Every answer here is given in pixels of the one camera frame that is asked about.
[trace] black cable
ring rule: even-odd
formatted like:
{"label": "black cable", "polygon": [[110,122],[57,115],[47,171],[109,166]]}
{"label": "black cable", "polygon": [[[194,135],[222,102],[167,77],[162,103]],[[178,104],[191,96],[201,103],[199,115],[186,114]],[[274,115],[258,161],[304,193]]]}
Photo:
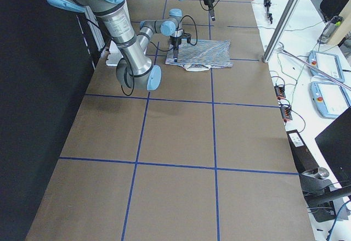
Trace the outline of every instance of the black cable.
{"label": "black cable", "polygon": [[314,25],[308,26],[308,27],[303,28],[303,29],[286,30],[286,31],[303,31],[303,30],[305,30],[305,29],[312,28],[312,27],[314,27],[314,26],[316,26],[316,25],[318,25],[318,24],[320,24],[320,23],[323,23],[323,22],[324,22],[324,21],[320,21],[319,23],[316,23],[316,24],[314,24]]}
{"label": "black cable", "polygon": [[295,85],[297,85],[297,79],[295,79],[295,78],[292,77],[291,75],[286,74],[286,73],[283,71],[283,67],[282,67],[282,65],[281,65],[281,61],[280,61],[280,58],[279,58],[279,54],[280,54],[280,53],[277,54],[277,58],[278,58],[278,63],[279,63],[279,65],[280,65],[281,72],[282,72],[284,75],[286,75],[286,76],[290,77],[291,79],[293,79],[293,80],[296,82]]}
{"label": "black cable", "polygon": [[173,49],[173,47],[172,47],[172,48],[169,49],[169,50],[162,50],[162,49],[159,49],[159,47],[157,47],[156,44],[154,44],[153,42],[150,41],[150,43],[151,43],[153,46],[155,46],[155,48],[156,48],[157,50],[162,51],[162,52],[165,52],[165,53],[167,53],[167,52],[169,52],[170,50]]}
{"label": "black cable", "polygon": [[278,79],[282,79],[283,81],[283,86],[285,86],[285,80],[283,78],[281,78],[280,76],[271,76],[270,78],[278,78]]}
{"label": "black cable", "polygon": [[[114,38],[113,38],[109,33],[107,33],[106,31],[102,30],[102,29],[101,29],[97,24],[95,24],[93,21],[87,19],[86,17],[84,17],[84,18],[85,18],[87,21],[89,21],[91,24],[93,24],[96,28],[98,28],[101,32],[103,32],[104,34],[106,34],[107,36],[109,36],[109,37],[111,38],[111,40],[118,46],[118,43],[114,40]],[[133,92],[134,92],[135,79],[134,79],[134,72],[133,72],[133,68],[132,68],[131,64],[130,64],[130,63],[127,63],[127,64],[129,65],[129,68],[130,68],[130,70],[131,70],[131,72],[132,72],[132,76],[133,76],[133,87],[132,87],[132,91],[131,91],[130,94],[127,94],[127,93],[123,90],[123,86],[122,86],[122,85],[121,85],[121,88],[122,88],[123,94],[126,95],[126,96],[128,96],[128,97],[130,97],[130,96],[133,94]]]}
{"label": "black cable", "polygon": [[214,6],[213,6],[212,8],[208,8],[208,9],[205,9],[205,8],[203,7],[201,0],[199,0],[199,1],[200,1],[200,6],[201,6],[201,8],[202,8],[203,10],[209,12],[210,10],[214,9],[215,6],[217,6],[217,4],[218,4],[218,2],[219,2],[220,0],[217,0],[217,2],[214,4]]}
{"label": "black cable", "polygon": [[101,29],[101,28],[99,27],[99,25],[97,25],[95,22],[89,20],[89,19],[86,18],[85,16],[80,16],[80,17],[84,18],[86,21],[89,21],[92,25],[94,25],[94,26],[95,26],[96,28],[98,28],[101,32],[103,32],[106,36],[108,36],[109,38],[111,38],[111,39],[113,40],[112,36],[111,36],[107,31]]}
{"label": "black cable", "polygon": [[338,213],[336,214],[336,217],[335,217],[333,226],[332,226],[332,227],[330,228],[330,230],[329,230],[329,235],[327,236],[326,241],[329,241],[329,240],[330,240],[331,234],[332,234],[332,232],[333,232],[333,230],[334,230],[336,221],[337,221],[338,218],[339,218],[339,215],[340,215],[341,210],[342,210],[348,203],[350,203],[350,202],[351,202],[351,200],[348,200],[346,203],[344,203],[344,204],[340,207]]}
{"label": "black cable", "polygon": [[328,28],[328,26],[325,25],[325,27],[324,27],[322,33],[320,34],[320,36],[319,36],[319,38],[318,38],[318,42],[319,42],[319,43],[318,43],[318,52],[319,52],[319,49],[320,49],[320,45],[321,45],[323,33],[325,32],[325,30],[326,30],[327,28]]}
{"label": "black cable", "polygon": [[306,193],[306,194],[304,194],[303,196],[309,196],[311,193],[317,193],[317,192],[320,192],[321,190],[324,190],[325,188],[327,188],[327,187],[329,187],[329,186],[332,186],[332,185],[334,185],[334,184],[336,184],[336,183],[339,183],[340,185],[341,185],[341,183],[343,183],[343,182],[349,182],[350,180],[344,180],[344,181],[339,181],[339,182],[334,182],[334,183],[330,183],[330,184],[328,184],[327,186],[325,186],[325,187],[323,187],[323,188],[321,188],[321,189],[319,189],[319,190],[313,190],[313,191],[311,191],[311,192],[308,192],[308,193]]}
{"label": "black cable", "polygon": [[294,111],[294,110],[292,110],[292,109],[291,109],[291,111],[294,112],[294,113],[295,113],[296,115],[298,115],[299,117],[301,117],[301,119],[302,119],[302,121],[303,121],[303,129],[302,129],[301,131],[298,132],[298,133],[301,133],[301,132],[304,131],[305,128],[306,128],[306,121],[305,121],[305,119],[303,119],[303,117],[302,117],[299,113],[297,113],[296,111]]}
{"label": "black cable", "polygon": [[129,65],[129,68],[130,68],[131,72],[132,72],[133,86],[132,86],[132,90],[131,90],[131,92],[130,92],[129,94],[127,94],[127,93],[124,91],[122,85],[121,85],[121,89],[122,89],[122,93],[123,93],[125,96],[130,97],[130,96],[133,94],[133,92],[134,92],[135,79],[134,79],[134,72],[133,72],[133,68],[132,68],[132,66],[131,66],[131,63],[127,60],[127,58],[125,58],[125,59],[126,59],[126,61],[127,61],[127,64]]}
{"label": "black cable", "polygon": [[181,23],[182,20],[183,20],[184,18],[186,18],[186,17],[190,18],[190,19],[193,21],[194,26],[195,26],[196,41],[195,41],[195,43],[191,43],[191,42],[190,42],[190,44],[191,44],[192,46],[195,46],[195,45],[197,45],[197,27],[196,27],[196,22],[195,22],[195,20],[194,20],[191,16],[185,15],[185,16],[182,17],[182,19],[180,20],[179,23]]}

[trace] striped cloth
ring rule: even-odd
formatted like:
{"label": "striped cloth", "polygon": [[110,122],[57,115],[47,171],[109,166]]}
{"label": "striped cloth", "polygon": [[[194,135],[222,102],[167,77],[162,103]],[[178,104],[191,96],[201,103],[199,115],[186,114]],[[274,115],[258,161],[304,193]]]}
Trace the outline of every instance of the striped cloth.
{"label": "striped cloth", "polygon": [[232,67],[229,57],[230,40],[213,41],[198,40],[196,46],[192,46],[182,39],[179,46],[178,61],[173,59],[173,50],[167,52],[166,64],[178,65],[187,71],[205,71],[210,68]]}

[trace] white label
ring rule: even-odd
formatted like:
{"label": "white label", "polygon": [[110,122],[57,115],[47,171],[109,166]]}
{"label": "white label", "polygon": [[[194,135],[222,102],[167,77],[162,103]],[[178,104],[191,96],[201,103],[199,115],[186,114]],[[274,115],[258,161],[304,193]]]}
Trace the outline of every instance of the white label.
{"label": "white label", "polygon": [[299,135],[297,133],[290,133],[289,134],[291,140],[292,140],[292,143],[294,143],[295,147],[301,147],[301,146],[304,146],[302,140],[300,139]]}
{"label": "white label", "polygon": [[319,84],[318,87],[328,113],[341,115],[349,107],[339,86]]}
{"label": "white label", "polygon": [[121,14],[116,20],[106,22],[105,25],[115,37],[122,36],[131,29],[125,14]]}

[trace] wire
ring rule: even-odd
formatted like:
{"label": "wire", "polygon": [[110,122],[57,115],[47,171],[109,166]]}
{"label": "wire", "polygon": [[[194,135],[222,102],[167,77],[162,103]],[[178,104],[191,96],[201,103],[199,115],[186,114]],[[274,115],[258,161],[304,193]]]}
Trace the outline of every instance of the wire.
{"label": "wire", "polygon": [[215,6],[217,6],[217,4],[218,4],[219,1],[220,1],[220,0],[217,0],[217,2],[214,4],[214,6],[213,6],[212,8],[205,9],[205,8],[203,7],[203,5],[202,5],[201,0],[199,0],[201,8],[202,8],[203,10],[207,11],[207,12],[209,12],[209,11],[212,10],[212,9],[214,9]]}
{"label": "wire", "polygon": [[165,53],[167,53],[167,52],[169,52],[170,50],[173,49],[173,47],[172,47],[172,48],[169,49],[169,50],[162,50],[162,49],[159,49],[159,47],[157,47],[156,44],[154,44],[153,42],[150,41],[150,43],[151,43],[153,46],[155,46],[155,48],[156,48],[157,50],[162,51],[162,52],[165,52]]}
{"label": "wire", "polygon": [[323,22],[324,22],[324,21],[320,21],[320,22],[318,22],[318,23],[316,23],[316,24],[314,24],[314,25],[307,26],[306,28],[303,28],[303,29],[286,30],[286,31],[303,31],[303,30],[305,30],[305,29],[312,28],[312,27],[314,27],[314,26],[316,26],[316,25],[318,25],[318,24],[321,24],[321,23],[323,23]]}
{"label": "wire", "polygon": [[[305,30],[305,29],[312,28],[312,27],[314,27],[314,26],[316,26],[316,25],[318,25],[318,24],[320,24],[320,23],[323,23],[323,21],[320,21],[320,22],[318,22],[318,23],[316,23],[316,24],[314,24],[314,25],[305,27],[305,28],[303,28],[303,29],[294,29],[294,30],[285,30],[285,31],[303,31],[303,30]],[[264,28],[264,29],[275,30],[275,28],[268,28],[268,27],[263,27],[263,26],[259,26],[258,28]]]}
{"label": "wire", "polygon": [[306,121],[305,121],[305,119],[303,119],[303,117],[299,113],[297,113],[296,111],[294,111],[292,109],[291,109],[291,111],[294,112],[296,115],[298,115],[302,119],[302,121],[303,121],[303,129],[298,132],[298,133],[302,133],[305,130],[305,128],[306,128]]}
{"label": "wire", "polygon": [[[114,40],[114,38],[113,38],[109,33],[107,33],[106,31],[102,30],[102,29],[101,29],[96,23],[94,23],[93,21],[87,19],[86,17],[83,17],[83,18],[85,18],[87,21],[89,21],[91,24],[93,24],[96,28],[98,28],[101,32],[103,32],[103,33],[106,34],[109,38],[111,38],[111,40],[118,46],[118,43]],[[127,93],[124,91],[122,85],[121,85],[121,88],[122,88],[123,94],[126,95],[126,96],[128,96],[128,97],[130,97],[130,96],[133,94],[133,92],[134,92],[135,79],[134,79],[134,72],[133,72],[133,68],[132,68],[131,64],[130,64],[129,62],[128,62],[127,64],[129,65],[129,68],[130,68],[130,70],[131,70],[131,72],[132,72],[132,77],[133,77],[133,87],[132,87],[132,91],[130,92],[130,94],[127,94]]]}
{"label": "wire", "polygon": [[281,70],[281,72],[282,72],[284,75],[286,75],[286,76],[290,77],[291,79],[293,79],[293,80],[296,82],[295,85],[297,85],[297,80],[296,80],[294,77],[292,77],[291,75],[288,75],[287,73],[285,73],[285,72],[283,71],[283,67],[282,67],[282,65],[281,65],[281,60],[280,60],[280,58],[279,58],[279,54],[280,54],[280,53],[277,54],[277,58],[278,58],[278,63],[279,63],[279,65],[280,65],[280,70]]}
{"label": "wire", "polygon": [[277,76],[279,76],[278,72],[277,71],[274,71],[274,70],[269,70],[270,72],[274,72],[277,74]]}
{"label": "wire", "polygon": [[283,81],[283,86],[285,86],[285,80],[284,80],[283,78],[281,78],[280,76],[271,76],[270,78],[282,79],[282,81]]}
{"label": "wire", "polygon": [[[280,54],[280,53],[277,54],[278,62],[279,62],[279,65],[280,65],[280,69],[281,69],[281,72],[282,72],[283,74],[287,75],[287,74],[284,73],[283,70],[282,70],[281,62],[280,62],[280,59],[279,59],[279,54]],[[296,87],[297,87],[297,82],[298,82],[298,80],[300,79],[301,74],[302,74],[304,68],[305,68],[305,65],[303,65],[303,67],[302,67],[302,69],[301,69],[301,71],[300,71],[300,73],[299,73],[297,79],[293,78],[293,77],[290,76],[290,75],[287,75],[287,76],[289,76],[290,78],[292,78],[292,79],[294,79],[294,80],[296,81],[296,84],[295,84],[294,89],[293,89],[293,91],[292,91],[291,104],[293,104],[293,102],[294,102],[294,94],[295,94],[295,90],[296,90]]]}
{"label": "wire", "polygon": [[190,42],[190,44],[191,44],[192,46],[195,46],[195,45],[197,45],[197,27],[196,27],[195,20],[194,20],[194,19],[193,19],[191,16],[189,16],[189,15],[185,15],[185,16],[183,16],[183,17],[182,17],[182,19],[180,20],[180,22],[179,22],[179,23],[181,23],[181,22],[182,22],[182,20],[183,20],[184,18],[186,18],[186,17],[190,18],[190,19],[193,21],[194,26],[195,26],[196,42],[195,42],[195,43],[191,43],[191,42]]}
{"label": "wire", "polygon": [[338,218],[339,218],[339,215],[340,215],[340,212],[341,212],[341,210],[348,204],[348,203],[350,203],[351,202],[351,200],[348,200],[346,203],[344,203],[341,207],[340,207],[340,209],[339,209],[339,211],[338,211],[338,213],[336,214],[336,217],[335,217],[335,220],[334,220],[334,223],[333,223],[333,226],[330,228],[330,230],[329,230],[329,235],[327,236],[327,238],[326,238],[326,241],[329,241],[330,240],[330,238],[331,238],[331,234],[333,233],[333,230],[334,230],[334,227],[335,227],[335,224],[336,224],[336,221],[338,220]]}
{"label": "wire", "polygon": [[317,192],[319,192],[319,191],[321,191],[321,190],[324,190],[325,188],[327,188],[327,187],[329,187],[329,186],[332,186],[332,185],[334,185],[334,184],[336,184],[336,183],[343,183],[343,182],[349,182],[350,180],[344,180],[344,181],[339,181],[339,182],[334,182],[334,183],[330,183],[330,184],[328,184],[327,186],[325,186],[324,188],[321,188],[321,189],[319,189],[319,190],[314,190],[314,191],[312,191],[312,192],[308,192],[308,193],[306,193],[306,194],[304,194],[303,196],[308,196],[308,195],[310,195],[311,193],[317,193]]}
{"label": "wire", "polygon": [[287,100],[286,98],[281,98],[280,100],[284,100],[284,101],[287,101],[287,102],[288,102],[288,104],[282,104],[282,103],[279,101],[279,104],[280,104],[282,107],[285,107],[285,109],[287,110],[288,113],[294,112],[296,115],[298,115],[298,116],[302,119],[302,121],[303,121],[303,128],[302,128],[301,131],[298,131],[299,133],[302,133],[302,132],[305,130],[305,128],[306,128],[306,121],[305,121],[305,119],[304,119],[299,113],[297,113],[296,111],[292,110],[292,104],[290,103],[289,100]]}
{"label": "wire", "polygon": [[330,206],[307,207],[307,209],[325,209],[325,208],[331,208],[331,207]]}

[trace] table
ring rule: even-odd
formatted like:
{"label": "table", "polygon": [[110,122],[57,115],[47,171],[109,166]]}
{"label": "table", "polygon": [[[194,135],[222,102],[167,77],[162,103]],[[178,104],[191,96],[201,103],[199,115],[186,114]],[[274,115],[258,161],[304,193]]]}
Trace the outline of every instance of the table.
{"label": "table", "polygon": [[[270,11],[273,14],[274,22],[271,25],[270,22],[265,17],[265,7],[263,5],[263,0],[254,0],[252,2],[254,14],[257,21],[257,26],[260,30],[260,36],[262,40],[262,45],[264,48],[267,47],[269,40],[274,32],[272,29],[275,28],[278,23],[281,14],[285,8],[285,5],[288,0],[271,0],[272,5]],[[316,39],[320,36],[321,32],[325,27],[324,22],[322,21],[320,15],[314,8],[312,2],[310,0],[301,0],[296,8],[288,27],[286,30],[296,30],[297,31],[286,31],[283,34],[281,42],[285,45],[285,49],[294,55],[308,55],[309,52],[315,47],[315,50],[318,49],[316,46]],[[320,46],[320,50],[328,50],[328,53],[337,54],[340,58],[342,68],[346,70],[350,70],[351,67],[347,62],[346,58],[340,51],[340,49],[336,46],[328,46],[322,45]],[[303,140],[311,151],[313,157],[316,162],[321,166],[325,167],[331,173],[329,179],[332,182],[337,182],[334,174],[332,174],[328,164],[324,160],[322,154],[318,146],[315,143],[314,138],[322,132],[333,120],[321,118],[319,113],[317,112],[313,101],[309,92],[309,83],[311,81],[320,81],[320,78],[312,77],[309,72],[309,69],[304,68],[302,70],[302,64],[300,62],[295,61],[292,58],[289,58],[283,54],[275,54],[271,60],[269,61],[269,69],[271,70],[271,75],[276,76],[277,73],[281,76],[286,83],[294,83],[295,81],[290,77],[284,75],[282,73],[278,56],[280,58],[280,62],[282,64],[283,71],[297,78],[301,73],[301,76],[298,80],[298,85],[295,90],[294,99],[293,99],[293,110],[301,114],[301,116],[306,121],[306,127],[304,131],[301,133]],[[351,75],[345,73],[346,84],[351,84]],[[287,99],[292,100],[293,86],[286,87],[286,95]],[[303,128],[303,121],[293,113],[294,120],[288,122],[286,124],[286,130],[294,130],[297,129],[300,131]],[[348,240],[351,239],[351,218],[348,221],[338,221],[336,224],[336,228],[333,232],[331,240]],[[326,232],[331,228],[332,221],[317,223],[312,215],[310,215],[310,220],[313,225],[314,234],[316,240],[324,240],[327,236]]]}
{"label": "table", "polygon": [[125,97],[101,60],[27,240],[314,240],[250,0],[215,22],[199,0],[127,2],[136,31],[181,8],[234,66],[187,72],[150,45],[161,85]]}

